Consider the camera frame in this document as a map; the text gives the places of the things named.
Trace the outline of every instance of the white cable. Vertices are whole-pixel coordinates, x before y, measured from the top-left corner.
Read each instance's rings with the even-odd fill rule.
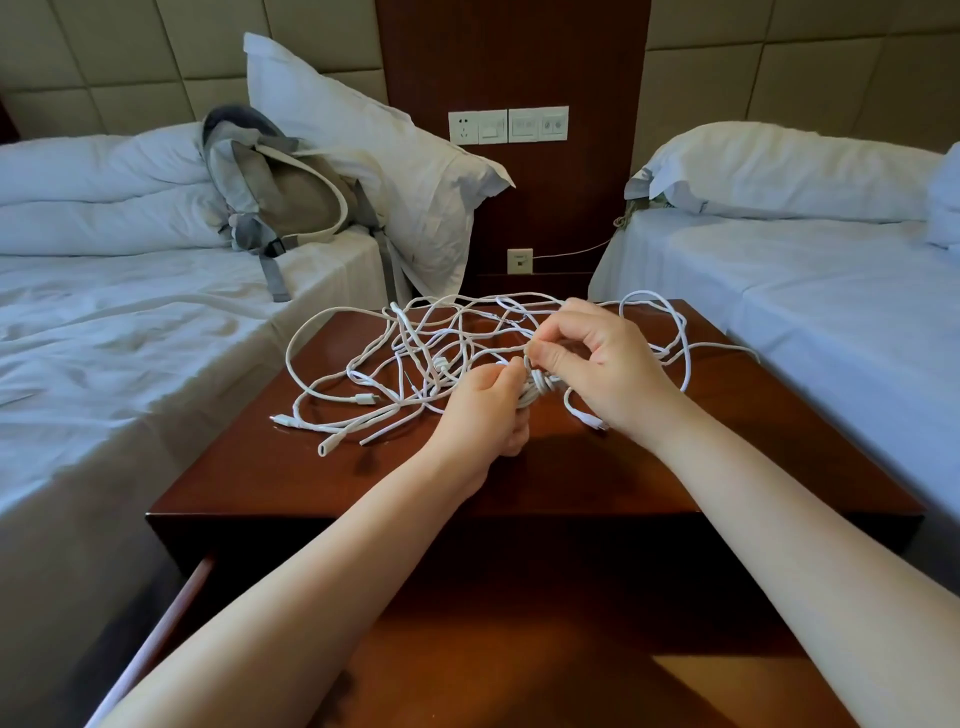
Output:
[[[637,296],[643,299],[634,301]],[[414,409],[404,417],[388,425],[380,427],[374,434],[368,435],[360,441],[361,445],[372,442],[380,435],[383,435],[404,423],[410,422],[423,412],[429,409],[433,412],[443,412],[437,406],[440,400],[449,397],[450,392],[460,381],[460,377],[468,372],[477,360],[484,356],[492,357],[500,364],[508,362],[508,356],[512,353],[523,351],[524,344],[513,347],[488,347],[483,342],[493,339],[502,333],[514,332],[520,334],[524,339],[533,338],[534,331],[540,326],[535,318],[538,315],[546,316],[555,312],[555,308],[528,308],[526,305],[518,303],[516,299],[534,299],[535,303],[552,303],[562,305],[563,302],[552,296],[542,293],[515,293],[509,296],[486,296],[483,298],[470,298],[468,296],[444,296],[443,298],[423,297],[413,299],[403,308],[396,303],[391,303],[389,308],[383,308],[380,311],[368,311],[363,308],[354,308],[352,306],[335,306],[327,308],[307,319],[303,325],[297,329],[297,332],[290,339],[287,345],[286,365],[290,377],[303,390],[294,401],[293,415],[274,415],[273,420],[278,425],[285,427],[295,427],[298,429],[311,430],[313,432],[322,432],[329,435],[318,447],[318,453],[321,456],[329,455],[348,435],[353,432],[368,429],[374,425],[379,425],[385,420],[389,420],[398,414],[404,407],[413,407]],[[418,303],[426,303],[428,306],[423,310],[423,316],[419,322],[413,323],[407,315],[410,309]],[[491,311],[478,309],[476,306],[484,303],[495,303],[502,309],[502,313],[493,313]],[[749,352],[753,356],[756,353],[746,347],[736,346],[734,344],[713,344],[708,342],[689,343],[686,338],[686,318],[677,311],[670,302],[654,291],[634,291],[628,294],[619,302],[610,301],[602,305],[619,304],[619,314],[623,316],[624,306],[627,305],[649,305],[658,311],[670,314],[674,323],[677,325],[677,335],[674,340],[665,347],[650,345],[654,357],[660,361],[662,366],[672,364],[682,357],[684,359],[684,381],[681,384],[681,391],[685,391],[690,383],[691,361],[690,350],[696,347],[719,347],[721,349],[734,349]],[[439,321],[433,320],[433,315],[438,309],[451,309],[452,314]],[[331,375],[321,376],[307,385],[293,367],[293,352],[297,349],[297,342],[300,335],[311,328],[311,325],[318,319],[329,317],[339,311],[353,311],[368,316],[374,316],[383,319],[386,322],[382,334],[374,338],[357,356],[354,356],[342,372]],[[487,319],[496,322],[492,331],[470,331],[466,326],[467,318],[470,316]],[[453,337],[452,341],[444,341],[446,337]],[[367,360],[384,346],[390,346],[392,357],[388,357],[369,374],[360,371]],[[674,352],[674,348],[680,345],[680,349]],[[403,360],[410,359],[422,377],[422,385],[417,386],[414,381],[403,370]],[[533,369],[530,360],[524,356],[523,363],[527,369],[527,383],[520,395],[518,407],[530,406],[538,397],[545,395],[553,390],[564,388],[564,406],[567,411],[580,420],[585,425],[595,429],[606,429],[607,424],[599,418],[588,412],[583,412],[570,404],[570,394],[573,392],[571,387],[561,381],[557,376],[553,376],[539,369]],[[377,379],[381,372],[387,367],[396,364],[396,389],[391,389],[386,384]],[[351,397],[338,397],[325,394],[320,391],[323,384],[332,382],[341,378],[347,378],[354,384],[362,387],[370,387],[375,392],[364,392]],[[363,412],[356,417],[342,420],[336,423],[315,424],[307,422],[300,414],[300,408],[307,398],[313,397],[317,400],[351,402],[354,404],[376,407],[372,411]],[[382,406],[377,406],[382,401],[386,401]]]
[[[579,255],[580,253],[589,253],[590,251],[595,251],[597,248],[603,248],[611,240],[613,240],[613,238],[608,237],[602,243],[597,243],[592,248],[584,248],[582,251],[572,251],[571,253],[554,253],[552,255],[534,255],[534,260],[542,260],[546,257],[567,257],[568,255]]]

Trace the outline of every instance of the wall outlet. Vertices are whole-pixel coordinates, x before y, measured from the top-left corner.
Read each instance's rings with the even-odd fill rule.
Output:
[[[540,139],[539,109],[510,109],[510,143]]]
[[[540,112],[540,141],[565,141],[570,126],[570,107],[544,107]]]
[[[533,272],[533,248],[511,248],[507,251],[507,273],[529,275]]]
[[[454,144],[480,143],[475,111],[451,111],[446,120],[450,126],[450,141]]]

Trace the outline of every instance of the headboard panel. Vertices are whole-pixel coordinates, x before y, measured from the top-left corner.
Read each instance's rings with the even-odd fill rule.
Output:
[[[634,171],[728,119],[937,151],[960,139],[957,0],[654,0],[646,48]]]
[[[0,96],[23,138],[137,133],[246,101],[243,33],[387,100],[373,0],[0,0]]]

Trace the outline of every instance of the pillowcase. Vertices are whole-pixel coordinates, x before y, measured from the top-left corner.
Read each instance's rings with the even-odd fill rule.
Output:
[[[926,241],[960,249],[960,142],[944,157],[926,195]]]
[[[879,141],[727,121],[675,136],[627,182],[624,198],[744,218],[889,223],[926,219],[943,155]]]
[[[457,293],[473,211],[514,186],[507,170],[418,129],[410,117],[321,76],[286,48],[244,35],[250,103],[289,136],[368,152],[383,171],[385,232],[425,295]]]

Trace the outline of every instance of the backpack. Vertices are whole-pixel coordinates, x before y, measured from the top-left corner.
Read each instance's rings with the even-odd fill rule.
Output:
[[[328,242],[354,223],[376,238],[388,293],[396,299],[390,242],[360,182],[338,175],[321,153],[248,106],[212,110],[202,147],[230,209],[232,247],[257,255],[276,303],[291,300],[276,259],[300,245]]]

